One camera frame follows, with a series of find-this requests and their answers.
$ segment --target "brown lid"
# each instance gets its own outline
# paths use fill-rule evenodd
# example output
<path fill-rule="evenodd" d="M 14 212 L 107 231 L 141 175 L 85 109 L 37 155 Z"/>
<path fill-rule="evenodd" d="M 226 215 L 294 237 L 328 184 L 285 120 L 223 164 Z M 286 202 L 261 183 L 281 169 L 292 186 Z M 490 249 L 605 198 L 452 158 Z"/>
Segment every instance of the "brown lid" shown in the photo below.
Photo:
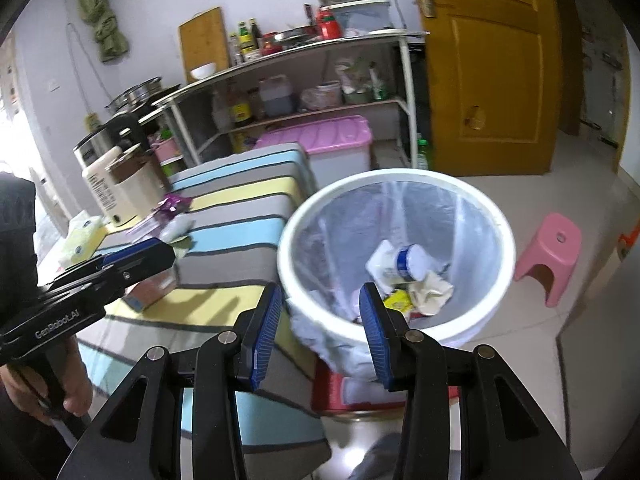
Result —
<path fill-rule="evenodd" d="M 136 144 L 123 152 L 116 160 L 107 166 L 107 171 L 116 184 L 127 180 L 131 175 L 142 168 L 148 159 L 144 156 L 142 147 Z"/>

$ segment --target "cutting board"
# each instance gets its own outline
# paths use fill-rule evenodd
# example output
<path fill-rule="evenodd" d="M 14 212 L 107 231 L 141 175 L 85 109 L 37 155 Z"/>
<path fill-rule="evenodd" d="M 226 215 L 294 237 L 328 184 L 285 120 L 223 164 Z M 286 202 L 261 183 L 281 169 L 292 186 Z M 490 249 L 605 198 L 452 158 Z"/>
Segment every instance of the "cutting board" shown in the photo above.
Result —
<path fill-rule="evenodd" d="M 190 72 L 204 64 L 215 63 L 217 72 L 229 68 L 225 22 L 220 7 L 191 18 L 178 27 L 178 33 L 187 82 L 196 81 Z"/>

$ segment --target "green curtain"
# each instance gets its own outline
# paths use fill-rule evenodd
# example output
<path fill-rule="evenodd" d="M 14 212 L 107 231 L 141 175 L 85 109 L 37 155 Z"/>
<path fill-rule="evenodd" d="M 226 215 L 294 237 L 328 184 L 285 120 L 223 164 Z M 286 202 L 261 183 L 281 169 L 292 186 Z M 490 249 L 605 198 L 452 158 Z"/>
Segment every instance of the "green curtain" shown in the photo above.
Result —
<path fill-rule="evenodd" d="M 104 63 L 122 56 L 129 50 L 129 42 L 118 30 L 116 15 L 108 0 L 78 0 L 80 17 L 94 28 L 94 40 L 100 47 Z"/>

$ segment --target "pink lid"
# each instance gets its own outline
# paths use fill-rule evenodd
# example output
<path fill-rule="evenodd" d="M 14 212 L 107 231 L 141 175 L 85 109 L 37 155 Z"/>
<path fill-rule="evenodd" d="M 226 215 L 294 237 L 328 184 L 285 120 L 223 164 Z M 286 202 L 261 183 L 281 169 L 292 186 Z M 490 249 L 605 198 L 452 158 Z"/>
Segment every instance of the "pink lid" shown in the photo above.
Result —
<path fill-rule="evenodd" d="M 315 121 L 275 130 L 260 137 L 255 148 L 299 142 L 309 155 L 371 144 L 369 123 L 360 115 Z"/>

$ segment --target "plastic stool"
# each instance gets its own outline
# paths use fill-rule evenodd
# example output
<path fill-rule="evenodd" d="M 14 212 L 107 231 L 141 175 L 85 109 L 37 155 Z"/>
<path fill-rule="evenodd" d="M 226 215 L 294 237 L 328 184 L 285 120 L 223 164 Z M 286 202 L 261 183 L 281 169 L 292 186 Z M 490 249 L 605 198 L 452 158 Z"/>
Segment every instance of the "plastic stool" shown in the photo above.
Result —
<path fill-rule="evenodd" d="M 582 233 L 578 226 L 559 213 L 551 213 L 538 228 L 516 263 L 514 280 L 518 281 L 536 265 L 544 265 L 554 276 L 545 304 L 558 304 L 578 261 Z"/>

